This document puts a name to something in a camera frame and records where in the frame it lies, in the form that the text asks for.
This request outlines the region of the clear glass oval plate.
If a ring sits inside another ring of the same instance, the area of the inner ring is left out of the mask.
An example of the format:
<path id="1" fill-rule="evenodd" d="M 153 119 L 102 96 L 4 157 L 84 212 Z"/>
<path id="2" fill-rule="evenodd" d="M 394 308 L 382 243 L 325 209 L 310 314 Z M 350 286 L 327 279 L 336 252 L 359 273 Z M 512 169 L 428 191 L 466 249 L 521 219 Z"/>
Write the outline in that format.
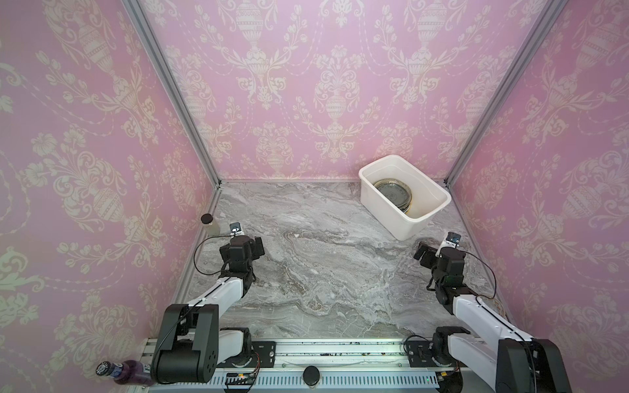
<path id="1" fill-rule="evenodd" d="M 394 178 L 378 180 L 373 186 L 400 211 L 406 213 L 411 205 L 412 192 L 409 186 Z"/>

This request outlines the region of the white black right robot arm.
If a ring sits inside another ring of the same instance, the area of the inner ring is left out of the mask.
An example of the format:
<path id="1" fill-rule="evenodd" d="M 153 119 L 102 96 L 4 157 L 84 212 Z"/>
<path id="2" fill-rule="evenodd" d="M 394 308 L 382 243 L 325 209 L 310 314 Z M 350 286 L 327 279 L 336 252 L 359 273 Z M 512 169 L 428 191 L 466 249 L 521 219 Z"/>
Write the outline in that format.
<path id="1" fill-rule="evenodd" d="M 465 257 L 454 233 L 439 247 L 419 244 L 414 258 L 430 271 L 427 290 L 463 326 L 438 327 L 431 353 L 442 366 L 464 365 L 495 392 L 570 392 L 560 349 L 511 324 L 464 282 Z"/>

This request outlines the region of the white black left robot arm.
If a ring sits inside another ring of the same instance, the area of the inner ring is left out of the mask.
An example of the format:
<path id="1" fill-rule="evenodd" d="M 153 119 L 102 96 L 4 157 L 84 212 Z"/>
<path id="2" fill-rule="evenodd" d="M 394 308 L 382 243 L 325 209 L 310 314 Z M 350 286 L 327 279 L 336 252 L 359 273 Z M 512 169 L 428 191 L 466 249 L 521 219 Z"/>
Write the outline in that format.
<path id="1" fill-rule="evenodd" d="M 154 383 L 208 383 L 229 358 L 250 357 L 248 329 L 219 328 L 219 320 L 257 279 L 253 262 L 265 255 L 261 237 L 233 236 L 219 249 L 224 265 L 215 284 L 187 303 L 165 310 L 152 356 Z"/>

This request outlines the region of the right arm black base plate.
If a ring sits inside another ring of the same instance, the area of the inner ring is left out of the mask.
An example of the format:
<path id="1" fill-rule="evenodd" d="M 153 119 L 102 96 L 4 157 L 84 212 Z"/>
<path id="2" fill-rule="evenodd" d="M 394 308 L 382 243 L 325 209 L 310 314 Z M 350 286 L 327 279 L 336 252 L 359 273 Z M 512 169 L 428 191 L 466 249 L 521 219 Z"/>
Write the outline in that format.
<path id="1" fill-rule="evenodd" d="M 402 343 L 402 350 L 411 368 L 456 368 L 454 360 L 447 363 L 438 361 L 432 353 L 432 342 L 421 337 L 408 337 Z"/>

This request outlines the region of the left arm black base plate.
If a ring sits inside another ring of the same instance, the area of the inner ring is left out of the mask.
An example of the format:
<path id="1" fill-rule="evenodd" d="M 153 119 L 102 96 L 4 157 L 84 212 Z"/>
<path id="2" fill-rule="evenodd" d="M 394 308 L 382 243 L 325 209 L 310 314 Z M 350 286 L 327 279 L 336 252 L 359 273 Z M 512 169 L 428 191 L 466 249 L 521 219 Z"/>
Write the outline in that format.
<path id="1" fill-rule="evenodd" d="M 218 368 L 273 368 L 277 353 L 277 342 L 254 341 L 249 355 L 238 355 L 220 363 Z"/>

